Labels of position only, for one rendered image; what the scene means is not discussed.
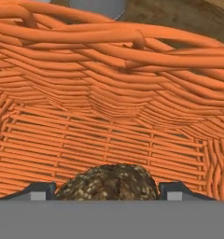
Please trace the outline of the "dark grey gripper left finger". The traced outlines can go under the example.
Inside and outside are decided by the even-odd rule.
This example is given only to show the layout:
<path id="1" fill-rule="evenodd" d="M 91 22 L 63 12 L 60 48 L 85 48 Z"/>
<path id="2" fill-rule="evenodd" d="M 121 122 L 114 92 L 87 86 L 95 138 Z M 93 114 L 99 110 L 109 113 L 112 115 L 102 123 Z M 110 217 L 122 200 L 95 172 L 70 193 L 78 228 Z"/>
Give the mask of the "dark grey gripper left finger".
<path id="1" fill-rule="evenodd" d="M 54 182 L 35 182 L 21 191 L 1 197 L 0 200 L 49 201 L 55 198 L 55 190 Z"/>

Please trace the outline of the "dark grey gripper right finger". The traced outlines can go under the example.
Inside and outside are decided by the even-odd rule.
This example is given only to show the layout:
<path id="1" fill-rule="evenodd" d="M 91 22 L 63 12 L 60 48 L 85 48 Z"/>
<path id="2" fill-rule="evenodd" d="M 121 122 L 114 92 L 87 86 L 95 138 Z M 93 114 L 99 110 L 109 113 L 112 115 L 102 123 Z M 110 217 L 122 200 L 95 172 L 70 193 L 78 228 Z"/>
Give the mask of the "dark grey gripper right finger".
<path id="1" fill-rule="evenodd" d="M 160 199 L 164 201 L 213 201 L 213 198 L 191 191 L 181 181 L 159 184 Z"/>

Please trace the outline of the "brown seeded bread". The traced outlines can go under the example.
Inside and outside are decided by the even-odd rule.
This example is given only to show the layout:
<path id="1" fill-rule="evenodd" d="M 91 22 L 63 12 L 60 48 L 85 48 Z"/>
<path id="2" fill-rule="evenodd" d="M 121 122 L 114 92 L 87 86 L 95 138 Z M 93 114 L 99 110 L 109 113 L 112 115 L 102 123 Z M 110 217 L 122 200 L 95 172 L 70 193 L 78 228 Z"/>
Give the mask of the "brown seeded bread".
<path id="1" fill-rule="evenodd" d="M 151 174 L 137 164 L 103 164 L 67 180 L 57 200 L 154 201 L 159 199 Z"/>

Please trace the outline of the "orange wicker basket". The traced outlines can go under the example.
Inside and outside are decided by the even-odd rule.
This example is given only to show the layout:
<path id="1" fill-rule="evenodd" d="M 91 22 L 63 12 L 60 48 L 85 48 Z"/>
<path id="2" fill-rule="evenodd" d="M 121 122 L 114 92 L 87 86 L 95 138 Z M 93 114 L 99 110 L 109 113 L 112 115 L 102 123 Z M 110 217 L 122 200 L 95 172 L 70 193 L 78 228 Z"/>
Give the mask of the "orange wicker basket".
<path id="1" fill-rule="evenodd" d="M 224 44 L 0 0 L 0 197 L 122 162 L 224 200 Z"/>

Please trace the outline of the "grey round plate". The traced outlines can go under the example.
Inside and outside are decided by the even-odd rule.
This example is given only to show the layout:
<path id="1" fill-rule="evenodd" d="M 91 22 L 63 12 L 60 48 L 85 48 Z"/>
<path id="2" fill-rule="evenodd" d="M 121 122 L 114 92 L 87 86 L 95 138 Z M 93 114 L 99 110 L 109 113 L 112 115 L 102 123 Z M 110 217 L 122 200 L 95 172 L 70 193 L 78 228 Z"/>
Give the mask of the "grey round plate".
<path id="1" fill-rule="evenodd" d="M 50 0 L 52 4 L 99 13 L 119 19 L 125 11 L 126 0 Z"/>

